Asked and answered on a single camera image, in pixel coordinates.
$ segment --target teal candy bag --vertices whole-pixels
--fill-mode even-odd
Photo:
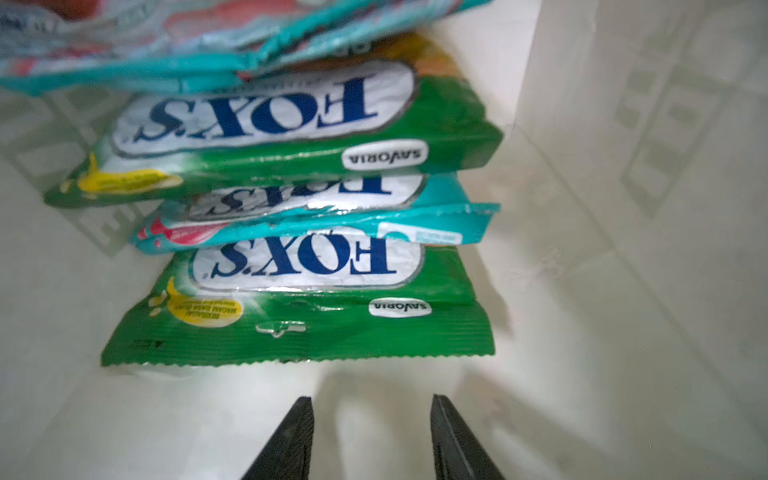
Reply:
[[[365,50],[371,41],[488,1],[147,0],[102,5],[100,18],[84,22],[37,6],[4,6],[3,32],[19,41],[0,41],[0,85],[28,94],[74,84],[161,94],[232,88],[243,76]]]
[[[234,187],[165,201],[131,242],[144,253],[168,253],[345,227],[375,238],[459,245],[479,242],[498,210],[470,203],[454,173]]]

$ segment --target snack package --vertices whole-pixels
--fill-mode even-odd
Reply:
[[[230,88],[369,47],[488,0],[0,0],[0,85],[165,94]]]
[[[501,139],[452,59],[407,34],[237,90],[139,98],[45,201],[87,207],[437,174],[485,165]]]
[[[488,317],[455,247],[339,229],[176,253],[125,314],[101,364],[493,352]]]
[[[498,210],[469,203],[454,173],[234,187],[166,200],[131,242],[145,253],[167,253],[347,226],[370,237],[459,245],[479,242]]]

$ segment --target white oval label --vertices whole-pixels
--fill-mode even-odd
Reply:
[[[341,163],[347,170],[388,170],[421,165],[428,156],[429,145],[424,140],[382,140],[347,148]]]
[[[279,74],[225,94],[143,97],[111,138],[119,151],[141,156],[338,137],[383,127],[406,108],[414,85],[407,65],[371,60]]]
[[[423,246],[356,234],[267,237],[198,250],[190,274],[210,290],[387,288],[419,273]]]
[[[424,300],[387,296],[371,300],[368,312],[373,316],[385,318],[409,318],[427,316],[432,313],[432,306]]]
[[[232,187],[200,195],[190,205],[188,222],[221,222],[272,215],[294,208],[308,210],[331,207],[334,210],[384,209],[412,201],[424,184],[423,175],[367,177],[343,182],[317,182],[285,187]]]

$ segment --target plastic wrapper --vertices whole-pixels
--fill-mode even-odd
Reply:
[[[498,209],[469,203],[455,174],[235,187],[167,200],[131,242],[145,253],[167,253],[347,226],[371,237],[459,245],[479,242]]]
[[[339,230],[176,253],[126,313],[101,363],[493,352],[488,317],[455,247]]]
[[[501,132],[453,60],[414,34],[219,94],[148,96],[45,194],[56,207],[488,162]]]
[[[166,94],[228,88],[487,1],[90,0],[77,21],[3,2],[0,84],[31,94],[71,84]]]

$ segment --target green candy bag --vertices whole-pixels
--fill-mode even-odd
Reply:
[[[455,247],[340,230],[176,253],[101,364],[493,353]]]
[[[211,94],[133,101],[55,207],[482,167],[502,133],[453,60],[407,34]]]

